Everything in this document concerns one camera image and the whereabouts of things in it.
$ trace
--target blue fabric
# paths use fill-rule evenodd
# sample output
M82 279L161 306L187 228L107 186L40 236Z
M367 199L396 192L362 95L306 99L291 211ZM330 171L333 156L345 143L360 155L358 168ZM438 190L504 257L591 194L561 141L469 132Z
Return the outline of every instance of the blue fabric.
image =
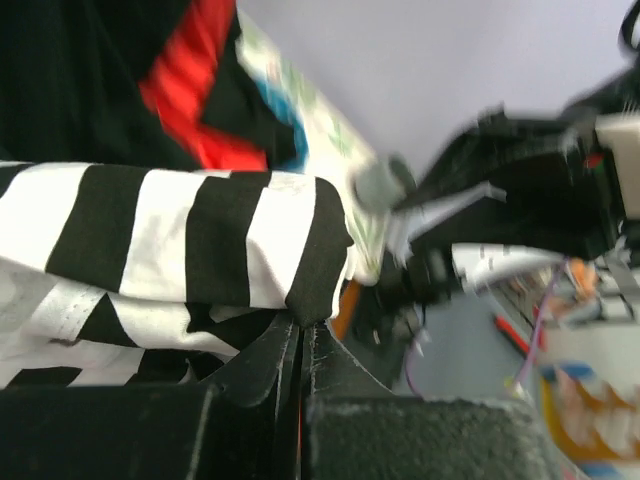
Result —
M578 467L590 478L604 477L607 480L612 480L614 478L623 478L622 475L615 469L615 467L607 463L580 464L578 465Z
M570 378L578 380L588 379L591 377L595 377L596 375L592 368L586 363L566 362L556 365L556 368L564 370L564 372L569 375ZM556 371L553 367L540 367L540 375L542 375L542 378L544 378L548 382L556 381Z
M256 79L255 83L262 98L271 108L276 118L282 123L293 127L297 156L285 162L280 169L289 172L301 172L309 155L309 145L307 144L307 136L304 133L304 126L298 117L295 107L279 89L270 85L265 79Z

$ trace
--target wire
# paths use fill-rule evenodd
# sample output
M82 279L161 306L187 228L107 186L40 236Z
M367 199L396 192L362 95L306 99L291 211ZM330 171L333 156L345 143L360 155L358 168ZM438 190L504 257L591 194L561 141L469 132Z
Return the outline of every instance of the wire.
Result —
M537 311L535 319L534 319L534 328L533 328L533 333L531 334L531 344L530 344L531 346L529 348L529 352L527 353L527 356L526 356L522 366L520 367L518 373L516 374L515 380L510 385L511 389L518 388L518 386L521 385L527 379L527 376L529 375L529 372L531 371L531 367L533 365L533 362L534 362L535 357L536 357L536 353L538 351L540 333L542 331L542 324L543 324L542 315L543 315L544 311L546 310L547 304L549 303L549 299L551 298L551 295L553 294L553 290L555 289L558 281L560 280L560 278L562 276L562 273L565 271L566 266L567 266L567 260L564 260L557 267L557 269L554 271L553 277L551 278L551 280L547 284L547 288L546 288L545 293L544 293L544 295L542 297L542 301L540 302L540 305L538 306L538 311ZM419 397L419 398L425 398L425 396L417 388L415 380L414 380L413 375L411 374L411 372L413 371L413 364L416 361L416 357L418 355L419 356L423 356L422 355L421 340L424 339L425 337L427 337L426 309L427 309L427 307L425 305L422 305L423 327L413 337L413 340L411 341L411 346L409 347L409 350L407 351L407 355L406 355L405 362L404 362L404 378L405 378L405 381L407 382L407 386L409 387L409 390L411 391L411 393L414 396Z
M413 370L413 363L415 362L415 358L417 355L422 355L422 347L420 346L420 342L423 338L427 337L427 306L422 305L422 328L418 333L416 333L411 340L411 346L407 351L407 357L404 361L404 379L407 382L407 386L409 390L415 397L424 398L424 395L420 393L420 390L416 386L413 376L411 375L411 371Z
M544 296L542 297L542 301L538 306L538 312L535 316L535 326L533 328L533 334L531 335L531 344L529 347L529 352L527 353L527 357L524 360L524 363L520 367L520 370L515 376L513 383L510 386L510 389L516 389L519 385L522 385L523 382L527 379L529 372L531 371L531 367L533 366L533 362L536 358L536 354L538 352L538 344L540 343L540 332L542 331L542 315L549 303L549 299L553 295L553 290L556 287L560 277L565 271L567 266L567 261L565 260L561 265L559 265L555 272L553 273L553 277L551 281L547 284L546 291Z

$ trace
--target black and white striped fabric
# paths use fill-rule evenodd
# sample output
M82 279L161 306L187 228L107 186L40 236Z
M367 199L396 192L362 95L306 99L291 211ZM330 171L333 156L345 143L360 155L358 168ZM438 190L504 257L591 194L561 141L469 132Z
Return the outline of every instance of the black and white striped fabric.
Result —
M0 167L0 388L188 381L194 352L228 361L279 309L335 316L355 269L319 178Z

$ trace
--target black strap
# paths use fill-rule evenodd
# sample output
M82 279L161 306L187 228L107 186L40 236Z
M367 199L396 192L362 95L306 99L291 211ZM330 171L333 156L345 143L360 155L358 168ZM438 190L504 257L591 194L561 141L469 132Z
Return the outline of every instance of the black strap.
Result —
M620 41L633 53L640 53L640 45L633 41L633 32L640 17L640 0L636 0L620 26Z

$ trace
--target white wall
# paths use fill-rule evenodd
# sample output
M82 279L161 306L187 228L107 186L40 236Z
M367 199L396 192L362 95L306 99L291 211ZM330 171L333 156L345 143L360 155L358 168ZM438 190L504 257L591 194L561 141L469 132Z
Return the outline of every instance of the white wall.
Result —
M422 173L487 106L555 109L625 62L632 0L240 0L372 146Z

